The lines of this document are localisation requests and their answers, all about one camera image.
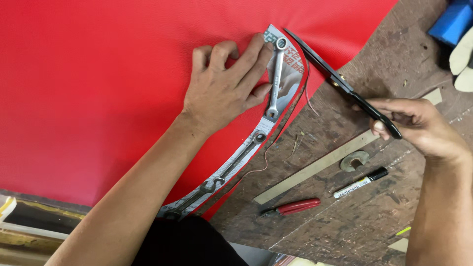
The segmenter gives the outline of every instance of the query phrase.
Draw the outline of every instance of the red handle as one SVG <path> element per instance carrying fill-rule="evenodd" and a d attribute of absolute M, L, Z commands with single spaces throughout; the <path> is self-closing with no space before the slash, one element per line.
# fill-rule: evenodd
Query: red handle
<path fill-rule="evenodd" d="M 281 213 L 282 216 L 284 215 L 288 215 L 288 214 L 292 214 L 292 213 L 298 213 L 298 212 L 301 212 L 301 211 L 305 211 L 305 210 L 308 210 L 310 208 L 314 208 L 314 207 L 317 207 L 319 206 L 319 204 L 315 204 L 315 205 L 306 205 L 305 207 L 302 207 L 302 208 L 298 208 L 298 209 L 293 209 L 293 210 L 290 210 L 290 211 L 285 211 L 283 213 Z"/>
<path fill-rule="evenodd" d="M 301 201 L 285 204 L 283 206 L 278 207 L 277 209 L 280 213 L 287 213 L 289 211 L 298 210 L 301 208 L 305 208 L 304 210 L 307 210 L 318 205 L 320 205 L 320 199 L 313 198 L 313 199 L 301 200 Z"/>

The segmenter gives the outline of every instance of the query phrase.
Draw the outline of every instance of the scissor blade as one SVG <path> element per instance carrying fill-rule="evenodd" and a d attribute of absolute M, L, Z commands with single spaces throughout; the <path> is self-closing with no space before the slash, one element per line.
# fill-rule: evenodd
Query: scissor blade
<path fill-rule="evenodd" d="M 323 60 L 312 48 L 310 48 L 304 41 L 297 37 L 290 30 L 284 28 L 284 30 L 299 44 L 304 53 L 306 54 L 309 61 L 314 65 L 320 65 L 325 71 L 327 71 L 331 76 L 330 78 L 335 81 L 343 90 L 350 93 L 353 91 L 353 88 L 343 79 L 340 78 L 340 75 L 335 71 L 325 60 Z"/>

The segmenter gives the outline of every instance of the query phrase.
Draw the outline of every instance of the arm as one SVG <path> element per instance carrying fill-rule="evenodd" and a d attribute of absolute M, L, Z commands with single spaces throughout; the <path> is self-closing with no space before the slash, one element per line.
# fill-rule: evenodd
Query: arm
<path fill-rule="evenodd" d="M 239 56 L 235 42 L 194 49 L 182 113 L 46 265 L 130 265 L 167 194 L 207 138 L 263 102 L 271 84 L 253 87 L 266 71 L 272 51 L 272 44 L 264 44 L 263 35 L 256 34 L 241 58 L 226 69 L 227 57 Z"/>
<path fill-rule="evenodd" d="M 369 102 L 394 120 L 426 159 L 406 265 L 473 265 L 473 156 L 467 143 L 427 100 Z M 389 138 L 380 121 L 371 120 L 370 128 Z"/>

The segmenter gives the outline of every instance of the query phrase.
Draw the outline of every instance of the ratcheting wrench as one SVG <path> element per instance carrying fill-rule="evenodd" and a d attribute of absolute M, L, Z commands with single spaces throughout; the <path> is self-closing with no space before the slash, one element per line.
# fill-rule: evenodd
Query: ratcheting wrench
<path fill-rule="evenodd" d="M 165 213 L 164 213 L 164 218 L 166 219 L 171 219 L 171 220 L 178 220 L 181 215 L 182 215 L 182 212 L 187 208 L 189 207 L 192 203 L 194 203 L 196 200 L 200 199 L 203 195 L 207 194 L 207 193 L 212 193 L 215 191 L 215 185 L 217 182 L 220 182 L 220 185 L 223 185 L 223 182 L 225 180 L 221 180 L 220 178 L 216 178 L 215 180 L 213 180 L 213 184 L 212 186 L 209 188 L 209 187 L 206 187 L 207 185 L 207 181 L 203 182 L 202 185 L 199 187 L 199 191 L 197 191 L 197 193 L 195 193 L 194 195 L 192 195 L 191 197 L 189 197 L 188 199 L 186 199 L 183 203 L 181 203 L 177 208 L 175 209 L 172 209 L 172 210 L 167 210 Z"/>
<path fill-rule="evenodd" d="M 279 83 L 281 82 L 282 73 L 282 59 L 284 58 L 284 49 L 288 47 L 288 40 L 286 37 L 279 37 L 276 41 L 276 66 L 274 68 L 274 79 L 272 83 L 271 99 L 269 108 L 266 111 L 266 116 L 271 118 L 278 117 L 278 110 L 276 103 L 278 101 Z"/>
<path fill-rule="evenodd" d="M 192 203 L 196 202 L 198 199 L 200 199 L 203 195 L 207 193 L 212 193 L 215 191 L 215 186 L 217 182 L 220 183 L 220 185 L 223 185 L 225 183 L 225 178 L 228 176 L 228 174 L 241 162 L 241 160 L 254 148 L 256 145 L 259 145 L 263 143 L 263 141 L 266 140 L 266 133 L 262 130 L 258 130 L 254 133 L 253 139 L 251 140 L 250 145 L 238 156 L 238 158 L 235 159 L 235 161 L 230 164 L 227 169 L 221 174 L 218 178 L 213 180 L 213 184 L 211 187 L 206 187 L 207 181 L 203 182 L 202 185 L 199 187 L 199 191 L 197 191 L 194 195 L 190 196 L 188 199 L 186 199 L 183 203 L 181 203 L 179 206 L 177 206 L 175 209 L 172 210 L 167 210 L 164 213 L 164 218 L 166 219 L 171 219 L 171 220 L 178 220 L 182 216 L 182 212 L 192 205 Z"/>

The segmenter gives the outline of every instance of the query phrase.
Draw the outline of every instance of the forearm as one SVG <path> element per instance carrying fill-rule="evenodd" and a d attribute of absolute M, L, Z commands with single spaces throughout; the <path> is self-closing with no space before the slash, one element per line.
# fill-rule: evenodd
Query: forearm
<path fill-rule="evenodd" d="M 473 264 L 473 159 L 427 159 L 407 266 Z"/>
<path fill-rule="evenodd" d="M 167 194 L 207 138 L 179 115 L 47 265 L 130 265 Z"/>

